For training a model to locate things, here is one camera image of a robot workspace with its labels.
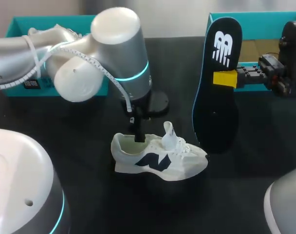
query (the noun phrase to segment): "black n logo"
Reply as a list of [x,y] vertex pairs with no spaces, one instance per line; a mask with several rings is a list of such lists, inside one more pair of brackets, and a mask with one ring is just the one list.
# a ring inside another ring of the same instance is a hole
[[135,165],[140,167],[149,165],[150,168],[155,169],[159,172],[162,172],[165,169],[167,169],[171,164],[171,160],[169,160],[168,155],[166,155],[165,158],[163,158],[160,163],[158,163],[158,161],[159,161],[159,155],[155,153],[148,153],[141,160],[139,160]]

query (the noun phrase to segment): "shoe tongue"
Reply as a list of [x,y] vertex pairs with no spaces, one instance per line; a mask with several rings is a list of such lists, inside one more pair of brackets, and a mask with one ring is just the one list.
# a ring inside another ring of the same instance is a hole
[[171,122],[166,121],[163,124],[166,134],[162,137],[162,146],[165,150],[173,150],[177,145],[178,138],[174,132]]

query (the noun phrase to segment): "black insole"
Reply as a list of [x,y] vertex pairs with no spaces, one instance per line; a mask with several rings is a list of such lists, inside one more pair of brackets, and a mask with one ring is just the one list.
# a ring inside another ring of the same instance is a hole
[[236,69],[241,44],[242,30],[235,19],[220,18],[210,25],[192,113],[195,134],[207,153],[226,151],[237,133],[239,117],[233,88],[213,84],[213,73]]

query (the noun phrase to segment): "new balance logo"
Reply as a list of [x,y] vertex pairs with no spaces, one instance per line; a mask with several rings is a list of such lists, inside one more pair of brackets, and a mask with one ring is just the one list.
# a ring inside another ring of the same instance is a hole
[[150,168],[155,169],[159,172],[164,171],[171,164],[171,160],[168,155],[165,156],[159,163],[159,155],[154,153],[146,154],[141,160],[139,160],[135,165],[144,167],[149,165]]
[[223,32],[218,31],[215,34],[215,41],[214,41],[214,47],[217,49],[216,51],[213,51],[213,59],[215,58],[216,61],[220,59],[220,63],[223,63],[223,65],[227,64],[226,66],[229,66],[229,59],[226,57],[231,54],[231,48],[232,48],[232,37],[229,34],[224,35]]

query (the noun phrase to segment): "screw hole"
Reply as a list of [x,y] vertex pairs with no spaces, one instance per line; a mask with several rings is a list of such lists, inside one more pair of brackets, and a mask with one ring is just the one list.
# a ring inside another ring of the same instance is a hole
[[29,199],[25,199],[25,204],[27,206],[33,206],[33,201],[32,200],[29,200]]

